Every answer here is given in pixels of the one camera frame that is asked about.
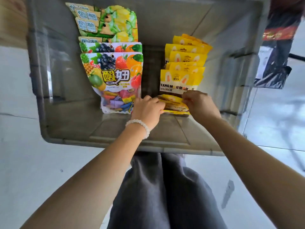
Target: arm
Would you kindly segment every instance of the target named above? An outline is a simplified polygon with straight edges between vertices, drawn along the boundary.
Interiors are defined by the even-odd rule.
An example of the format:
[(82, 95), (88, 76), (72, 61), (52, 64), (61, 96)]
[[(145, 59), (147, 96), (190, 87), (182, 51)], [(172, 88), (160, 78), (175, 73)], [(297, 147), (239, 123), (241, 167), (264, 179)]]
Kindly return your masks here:
[[(157, 98), (136, 99), (132, 119), (142, 120), (152, 130), (164, 107)], [(21, 228), (100, 228), (145, 136), (142, 125), (128, 125), (114, 143), (56, 190)]]
[(277, 228), (305, 224), (305, 178), (236, 132), (211, 97), (199, 91), (183, 95), (194, 119), (215, 138), (257, 204)]

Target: hand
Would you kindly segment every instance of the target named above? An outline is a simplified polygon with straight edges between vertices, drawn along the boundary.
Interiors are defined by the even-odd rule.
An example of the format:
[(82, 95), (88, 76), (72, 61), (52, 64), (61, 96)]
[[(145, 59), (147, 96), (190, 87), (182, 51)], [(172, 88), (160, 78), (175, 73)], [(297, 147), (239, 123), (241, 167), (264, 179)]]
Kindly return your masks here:
[(183, 103), (188, 106), (190, 114), (203, 126), (212, 118), (221, 119), (218, 108), (207, 93), (200, 91), (186, 91), (183, 93), (182, 98)]
[(158, 124), (164, 108), (165, 103), (159, 102), (159, 99), (156, 97), (145, 96), (143, 99), (136, 98), (131, 119), (143, 121), (152, 130)]

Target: forearm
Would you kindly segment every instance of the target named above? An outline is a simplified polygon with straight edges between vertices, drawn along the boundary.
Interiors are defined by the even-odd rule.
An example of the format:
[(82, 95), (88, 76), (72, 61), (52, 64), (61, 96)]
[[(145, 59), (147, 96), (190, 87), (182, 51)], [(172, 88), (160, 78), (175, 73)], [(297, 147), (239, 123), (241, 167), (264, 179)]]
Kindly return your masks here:
[(78, 171), (22, 228), (99, 228), (146, 130), (130, 124), (103, 152)]
[(211, 119), (205, 127), (273, 223), (278, 228), (303, 226), (305, 179), (245, 139), (224, 120)]

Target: strawberry image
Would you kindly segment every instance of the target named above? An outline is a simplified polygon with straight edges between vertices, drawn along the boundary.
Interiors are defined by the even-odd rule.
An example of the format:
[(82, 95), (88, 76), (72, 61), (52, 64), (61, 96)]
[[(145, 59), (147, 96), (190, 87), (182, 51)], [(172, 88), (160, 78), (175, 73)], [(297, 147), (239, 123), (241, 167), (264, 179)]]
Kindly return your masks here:
[(126, 64), (127, 56), (128, 55), (117, 57), (116, 62), (115, 62), (116, 69), (128, 69), (127, 64)]
[(121, 45), (121, 46), (117, 46), (117, 47), (115, 48), (114, 52), (125, 52), (126, 47), (127, 47), (127, 44)]
[(138, 73), (137, 75), (132, 77), (132, 79), (130, 80), (130, 85), (133, 88), (137, 89), (138, 87), (141, 86), (141, 80), (142, 80), (141, 73)]

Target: person's right arm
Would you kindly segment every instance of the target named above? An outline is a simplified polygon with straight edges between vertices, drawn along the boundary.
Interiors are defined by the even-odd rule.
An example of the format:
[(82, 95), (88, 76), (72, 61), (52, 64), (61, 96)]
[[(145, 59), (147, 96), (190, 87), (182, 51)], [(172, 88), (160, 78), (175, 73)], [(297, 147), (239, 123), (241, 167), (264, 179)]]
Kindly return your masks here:
[(215, 138), (257, 204), (277, 228), (305, 225), (305, 178), (235, 131), (211, 97), (183, 94), (193, 118)]

